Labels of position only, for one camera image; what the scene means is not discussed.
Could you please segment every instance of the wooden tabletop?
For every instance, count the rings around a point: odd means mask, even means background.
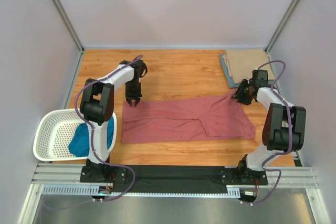
[[[86,50],[69,107],[74,108],[75,96],[88,78],[100,78],[115,69],[120,61],[131,61],[140,54],[143,54],[143,61],[148,67],[148,74],[141,80],[144,101],[223,95],[230,91],[219,63],[219,54],[224,52],[224,50]],[[253,152],[260,144],[267,114],[266,109],[259,103],[243,105],[245,113],[256,126],[255,140],[121,144],[124,100],[125,87],[122,86],[114,95],[118,132],[116,144],[110,153],[110,162],[117,164],[235,166],[245,154]],[[292,156],[287,155],[278,158],[272,165],[294,166],[294,162]]]

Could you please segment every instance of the wire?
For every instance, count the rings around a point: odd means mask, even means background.
[[[112,201],[112,200],[115,200],[115,199],[119,199],[119,198],[122,197],[124,194],[126,194],[126,193],[132,188],[132,186],[134,185],[134,182],[135,182],[135,172],[134,172],[134,170],[133,170],[131,167],[126,166],[126,165],[119,165],[119,164],[110,164],[110,163],[107,163],[107,162],[101,160],[101,158],[97,155],[97,153],[96,153],[96,149],[94,148],[94,142],[93,142],[93,134],[94,134],[94,131],[95,131],[95,127],[93,126],[92,123],[90,123],[88,120],[86,120],[86,119],[81,115],[81,113],[79,112],[78,107],[77,107],[78,99],[79,99],[79,96],[84,92],[84,90],[85,90],[86,88],[88,88],[89,86],[92,86],[92,85],[94,85],[94,84],[96,84],[96,83],[98,83],[98,82],[100,82],[100,81],[105,81],[105,80],[111,78],[112,76],[114,76],[116,73],[118,73],[118,72],[121,71],[122,69],[124,69],[124,68],[128,67],[129,65],[131,65],[131,64],[133,64],[133,63],[139,61],[142,57],[143,57],[143,55],[139,55],[139,56],[135,57],[130,63],[128,63],[128,64],[122,66],[121,68],[117,68],[115,71],[113,71],[112,73],[110,73],[108,76],[106,76],[106,77],[104,77],[104,78],[101,78],[101,79],[97,79],[97,80],[95,80],[95,81],[93,81],[93,82],[87,84],[86,86],[84,86],[84,87],[78,92],[78,94],[76,95],[76,98],[75,98],[75,110],[76,110],[77,115],[78,115],[83,121],[85,121],[85,122],[91,127],[91,129],[92,129],[92,131],[91,131],[91,149],[92,149],[92,151],[93,151],[93,154],[94,154],[95,158],[96,158],[99,162],[101,162],[102,164],[109,165],[109,166],[113,166],[113,167],[121,167],[121,168],[125,168],[125,169],[130,170],[130,171],[132,172],[132,174],[133,174],[132,182],[131,182],[130,186],[129,186],[125,191],[123,191],[122,193],[120,193],[120,194],[117,195],[117,196],[114,196],[114,197],[111,197],[111,198],[107,198],[107,199],[102,199],[101,201],[103,201],[103,202],[109,202],[109,201]],[[47,199],[43,200],[43,201],[41,202],[41,204],[42,204],[43,207],[47,208],[48,210],[67,210],[67,209],[75,208],[75,207],[78,207],[78,206],[81,206],[81,205],[84,205],[84,204],[87,204],[87,203],[90,203],[90,202],[101,202],[101,201],[98,201],[98,200],[93,200],[93,199],[91,199],[91,200],[86,200],[86,201],[83,201],[83,202],[80,202],[80,203],[78,203],[78,204],[71,205],[71,206],[68,206],[68,207],[53,208],[53,207],[49,207],[49,206],[47,206],[47,205],[45,204],[45,201],[46,201],[46,200],[47,200]]]
[[[272,60],[272,61],[269,61],[263,65],[261,65],[258,69],[262,68],[263,66],[267,65],[267,64],[271,64],[271,63],[275,63],[275,62],[279,62],[279,63],[282,63],[283,65],[283,68],[282,68],[282,71],[280,72],[279,76],[275,79],[275,81],[272,83],[271,85],[271,91],[272,93],[285,105],[286,107],[286,111],[287,111],[287,121],[288,121],[288,149],[286,152],[277,152],[277,153],[274,153],[272,156],[269,156],[267,159],[265,159],[262,163],[262,168],[264,171],[266,172],[278,172],[279,175],[278,175],[278,178],[277,178],[277,181],[274,183],[274,187],[272,188],[271,192],[262,200],[258,201],[258,202],[254,202],[252,205],[260,205],[262,203],[264,203],[275,191],[275,189],[277,188],[279,182],[280,182],[280,178],[281,178],[281,170],[280,169],[270,169],[270,168],[266,168],[265,165],[267,164],[267,162],[269,162],[270,160],[272,160],[274,157],[276,156],[283,156],[283,155],[287,155],[289,153],[291,153],[292,151],[292,143],[293,143],[293,140],[292,140],[292,120],[291,120],[291,114],[290,114],[290,109],[289,109],[289,105],[288,103],[285,101],[285,99],[279,95],[278,92],[276,92],[274,90],[274,85],[276,84],[276,82],[280,79],[280,77],[282,76],[282,74],[284,73],[285,71],[285,68],[286,68],[286,64],[284,61],[282,60]]]

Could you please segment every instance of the gray wall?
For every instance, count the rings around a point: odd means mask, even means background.
[[[61,0],[85,47],[264,47],[291,0]]]
[[[16,223],[40,119],[60,109],[79,52],[50,0],[0,0],[1,223]]]
[[[285,97],[307,109],[301,156],[316,171],[332,223],[336,223],[335,52],[335,0],[302,0],[271,51],[272,59],[287,64],[280,80]]]

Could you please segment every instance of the pink fabric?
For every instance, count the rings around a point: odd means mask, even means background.
[[[185,100],[124,102],[122,143],[254,139],[256,128],[242,105],[224,96]]]

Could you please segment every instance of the purple cable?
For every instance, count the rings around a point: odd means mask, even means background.
[[[101,78],[101,79],[98,79],[98,80],[95,80],[89,84],[87,84],[86,86],[84,86],[79,92],[78,94],[76,95],[76,98],[75,98],[75,110],[76,110],[76,113],[77,115],[84,121],[86,122],[87,124],[90,125],[90,127],[92,128],[92,131],[91,131],[91,148],[92,148],[92,151],[93,151],[93,154],[94,156],[96,157],[96,159],[101,162],[102,164],[105,164],[105,165],[109,165],[109,166],[113,166],[113,167],[121,167],[121,168],[126,168],[128,170],[130,170],[133,174],[133,178],[132,178],[132,182],[130,184],[130,186],[125,190],[123,191],[121,194],[117,195],[117,196],[114,196],[114,197],[111,197],[111,198],[107,198],[107,199],[103,199],[102,201],[103,202],[108,202],[108,201],[112,201],[112,200],[115,200],[115,199],[119,199],[120,197],[122,197],[124,194],[126,194],[131,188],[132,186],[134,185],[134,182],[135,182],[135,172],[134,170],[127,166],[127,165],[118,165],[118,164],[110,164],[110,163],[107,163],[103,160],[101,160],[101,158],[97,155],[96,153],[96,150],[94,148],[94,145],[93,145],[93,133],[94,133],[94,126],[92,125],[92,123],[90,123],[88,120],[86,120],[82,115],[81,113],[78,111],[78,107],[77,107],[77,103],[78,103],[78,99],[79,99],[79,96],[80,94],[83,93],[83,91],[88,88],[89,86],[91,85],[94,85],[100,81],[106,81],[107,79],[111,78],[112,76],[114,76],[116,73],[118,73],[119,71],[121,71],[122,69],[124,69],[125,67],[128,67],[129,65],[139,61],[143,56],[142,55],[139,55],[137,57],[135,57],[135,59],[133,61],[131,61],[130,63],[122,66],[121,68],[117,68],[114,72],[112,72],[111,74],[109,74],[107,77],[104,77],[104,78]],[[86,200],[86,201],[83,201],[83,202],[80,202],[78,204],[75,204],[75,205],[72,205],[72,206],[68,206],[68,207],[62,207],[62,208],[53,208],[53,207],[48,207],[46,204],[45,204],[45,201],[42,201],[42,205],[43,207],[47,208],[48,210],[67,210],[67,209],[71,209],[71,208],[74,208],[74,207],[78,207],[78,206],[81,206],[81,205],[84,205],[84,204],[87,204],[87,203],[90,203],[90,202],[93,202],[93,200]]]
[[[271,63],[275,63],[275,62],[279,62],[279,63],[282,63],[283,64],[283,68],[282,68],[282,71],[280,72],[279,76],[275,79],[275,81],[272,83],[271,85],[271,91],[272,93],[277,97],[279,98],[279,100],[285,105],[286,107],[286,111],[287,111],[287,121],[288,121],[288,134],[289,134],[289,137],[288,137],[288,150],[286,152],[277,152],[277,153],[274,153],[272,156],[269,156],[267,159],[265,159],[262,163],[262,168],[264,169],[264,171],[266,172],[279,172],[279,176],[277,178],[277,181],[275,182],[274,184],[274,187],[272,188],[272,190],[270,191],[270,193],[262,200],[258,201],[258,202],[254,202],[253,205],[260,205],[262,203],[264,203],[275,191],[275,189],[277,188],[279,182],[280,182],[280,178],[281,178],[281,170],[280,169],[268,169],[268,168],[265,168],[265,165],[267,164],[268,161],[270,161],[272,158],[276,157],[276,156],[281,156],[281,155],[287,155],[289,153],[291,153],[292,151],[292,143],[293,143],[293,139],[292,139],[292,128],[291,128],[291,125],[292,125],[292,120],[291,120],[291,115],[290,115],[290,109],[289,109],[289,105],[288,103],[285,101],[285,99],[279,95],[278,92],[274,91],[273,88],[274,88],[274,85],[276,84],[276,82],[280,79],[280,77],[282,76],[282,74],[284,73],[285,71],[285,68],[286,68],[286,64],[285,62],[283,62],[282,60],[273,60],[273,61],[270,61],[270,62],[267,62],[265,64],[262,64],[258,69],[262,68],[263,66],[267,65],[267,64],[271,64]]]

